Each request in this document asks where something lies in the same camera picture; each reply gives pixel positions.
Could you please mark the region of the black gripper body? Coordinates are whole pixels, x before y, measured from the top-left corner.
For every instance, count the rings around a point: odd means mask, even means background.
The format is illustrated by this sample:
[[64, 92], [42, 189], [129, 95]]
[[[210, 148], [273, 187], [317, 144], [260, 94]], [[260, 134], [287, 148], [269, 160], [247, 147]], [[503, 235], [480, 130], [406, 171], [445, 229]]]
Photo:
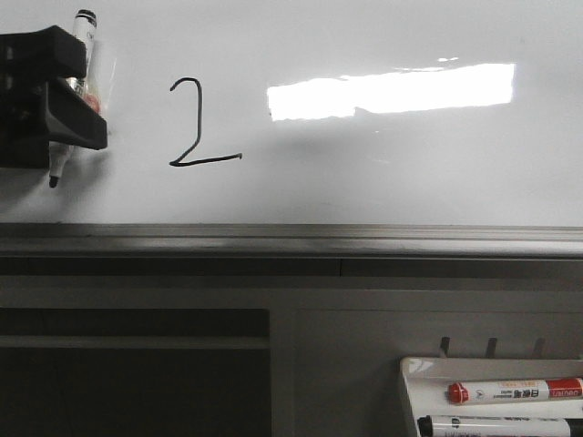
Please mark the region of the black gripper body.
[[46, 56], [1, 61], [1, 166], [47, 168], [41, 106], [50, 61]]

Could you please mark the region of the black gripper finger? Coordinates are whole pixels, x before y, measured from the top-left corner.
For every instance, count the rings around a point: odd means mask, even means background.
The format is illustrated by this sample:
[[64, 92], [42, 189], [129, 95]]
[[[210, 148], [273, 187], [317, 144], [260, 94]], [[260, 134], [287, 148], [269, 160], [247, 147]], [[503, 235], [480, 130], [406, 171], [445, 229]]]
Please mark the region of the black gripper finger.
[[1, 35], [1, 73], [15, 78], [84, 77], [86, 46], [57, 25]]
[[44, 119], [48, 139], [102, 150], [107, 147], [107, 122], [61, 78], [44, 88]]

